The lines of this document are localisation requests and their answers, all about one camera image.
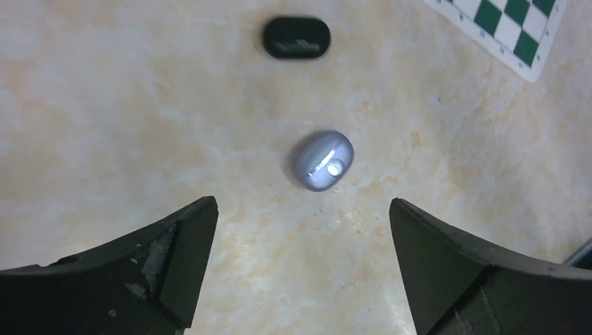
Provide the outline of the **black earbud charging case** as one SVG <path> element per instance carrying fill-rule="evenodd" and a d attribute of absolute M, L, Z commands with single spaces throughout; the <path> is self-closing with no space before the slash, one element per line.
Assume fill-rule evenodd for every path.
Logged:
<path fill-rule="evenodd" d="M 332 35 L 317 17 L 276 16 L 262 28 L 261 41 L 275 59 L 317 59 L 330 48 Z"/>

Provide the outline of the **grey purple charging case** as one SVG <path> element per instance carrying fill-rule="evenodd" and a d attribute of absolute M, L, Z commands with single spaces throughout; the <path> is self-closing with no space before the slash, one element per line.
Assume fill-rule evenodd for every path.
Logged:
<path fill-rule="evenodd" d="M 354 158 L 353 144 L 343 133 L 325 130 L 310 134 L 295 147 L 290 167 L 302 187 L 323 192 L 343 179 Z"/>

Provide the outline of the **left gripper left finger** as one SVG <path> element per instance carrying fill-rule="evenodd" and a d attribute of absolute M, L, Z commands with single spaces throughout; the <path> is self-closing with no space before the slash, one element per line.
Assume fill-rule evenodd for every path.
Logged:
<path fill-rule="evenodd" d="M 183 334 L 195 317 L 219 217 L 206 196 L 47 265 L 1 272 L 2 334 Z"/>

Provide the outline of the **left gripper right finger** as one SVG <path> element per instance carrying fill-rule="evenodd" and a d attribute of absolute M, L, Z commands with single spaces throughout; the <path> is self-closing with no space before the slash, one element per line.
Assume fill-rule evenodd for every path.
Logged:
<path fill-rule="evenodd" d="M 591 333 L 591 270 L 503 248 L 400 198 L 390 227 L 418 334 Z"/>

